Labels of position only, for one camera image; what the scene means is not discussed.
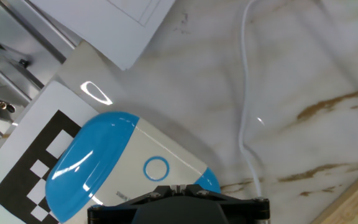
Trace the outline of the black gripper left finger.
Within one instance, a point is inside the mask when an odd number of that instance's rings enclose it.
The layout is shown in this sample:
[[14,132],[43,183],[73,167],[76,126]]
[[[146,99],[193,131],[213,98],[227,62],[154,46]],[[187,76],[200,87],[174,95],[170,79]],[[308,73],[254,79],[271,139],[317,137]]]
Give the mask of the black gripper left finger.
[[163,185],[156,187],[152,192],[116,206],[90,206],[87,209],[88,224],[131,223],[141,206],[171,196],[172,189],[170,186]]

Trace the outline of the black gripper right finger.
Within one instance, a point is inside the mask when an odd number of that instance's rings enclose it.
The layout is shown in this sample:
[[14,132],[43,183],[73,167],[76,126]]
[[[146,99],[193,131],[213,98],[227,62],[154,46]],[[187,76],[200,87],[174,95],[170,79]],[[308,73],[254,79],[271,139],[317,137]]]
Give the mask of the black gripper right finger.
[[187,185],[185,203],[200,223],[269,223],[270,200],[264,196],[238,199],[199,184]]

